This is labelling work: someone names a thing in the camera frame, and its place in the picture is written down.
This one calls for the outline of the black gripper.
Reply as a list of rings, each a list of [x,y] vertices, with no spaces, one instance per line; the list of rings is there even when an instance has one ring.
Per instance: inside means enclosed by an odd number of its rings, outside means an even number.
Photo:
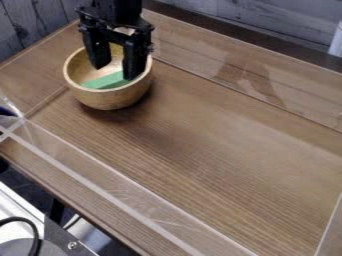
[[[109,42],[124,45],[124,79],[133,80],[145,69],[152,50],[152,24],[141,17],[143,0],[91,0],[76,7],[83,43],[96,70],[112,60]]]

